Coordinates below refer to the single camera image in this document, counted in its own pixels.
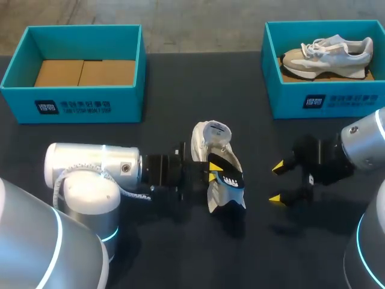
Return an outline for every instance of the cable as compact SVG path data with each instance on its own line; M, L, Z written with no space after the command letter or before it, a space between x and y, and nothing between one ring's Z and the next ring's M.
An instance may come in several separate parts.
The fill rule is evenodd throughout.
M142 200L151 200L151 197L146 195L146 194L135 194L135 193L130 193L129 191L126 191L121 188L121 186L118 185L118 183L114 180L114 178L105 170L102 170L101 167L99 166L94 166L93 164L75 164L73 166L70 166L63 170L63 172L60 174L60 176L56 179L55 185L54 185L54 196L52 200L52 204L54 208L58 209L58 198L62 198L59 194L61 183L63 180L68 177L68 174L76 171L76 170L88 170L91 172L96 172L103 176L105 179L108 179L112 182L114 182L118 187L119 191L122 195L126 197L131 197L134 199L142 199Z

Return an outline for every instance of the shoe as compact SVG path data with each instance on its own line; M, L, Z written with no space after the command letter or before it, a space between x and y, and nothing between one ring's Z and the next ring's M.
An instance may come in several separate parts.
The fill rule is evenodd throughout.
M223 162L228 163L235 173L238 172L243 181L241 164L230 145L231 136L231 130L223 123L214 120L199 122L192 131L191 156L194 161L208 161L209 155L217 155L225 160ZM214 212L217 207L225 206L231 200L234 200L242 210L246 209L243 186L238 187L236 181L235 185L234 183L229 184L227 180L225 181L227 184L218 177L209 181L207 199L210 213Z
M301 44L282 55L281 62L295 75L314 79L323 72L334 72L347 78L365 78L365 67L372 60L373 41L346 41L340 35Z

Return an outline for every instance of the cardboard insert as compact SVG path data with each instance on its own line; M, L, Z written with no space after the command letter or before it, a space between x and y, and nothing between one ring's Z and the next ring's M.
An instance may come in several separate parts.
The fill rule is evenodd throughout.
M36 87L133 85L134 60L45 60Z
M44 60L35 87L78 86L83 60Z
M335 74L333 72L321 73L315 79L310 79L310 80L301 79L301 78L298 78L293 73L290 73L289 71L287 71L283 67L283 65L281 63L281 59L279 57L277 58L277 61L278 61L278 64L279 64L279 68L280 68L280 71L281 71L283 82L367 81L367 80L374 80L373 74L372 74L372 72L370 70L368 71L368 74L366 75L366 77L364 79L346 78L346 77L339 76L339 75L337 75L337 74Z

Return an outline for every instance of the shoe box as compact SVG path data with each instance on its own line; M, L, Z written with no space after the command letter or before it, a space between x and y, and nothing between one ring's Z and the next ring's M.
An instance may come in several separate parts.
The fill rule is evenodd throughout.
M29 26L0 89L19 123L140 122L140 25Z
M322 73L309 81L282 68L285 52L336 34L346 40L373 40L365 79ZM385 31L377 20L267 22L261 65L275 119L363 117L385 106Z

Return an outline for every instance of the screw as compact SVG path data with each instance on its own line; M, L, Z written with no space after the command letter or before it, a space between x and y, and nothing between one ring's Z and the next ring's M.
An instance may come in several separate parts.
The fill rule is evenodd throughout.
M127 173L128 171L130 171L130 166L128 164L124 164L122 165L122 171Z
M352 127L352 128L349 130L349 132L350 132L351 134L353 134L353 133L357 132L358 130L359 130L358 126L354 126L354 127Z

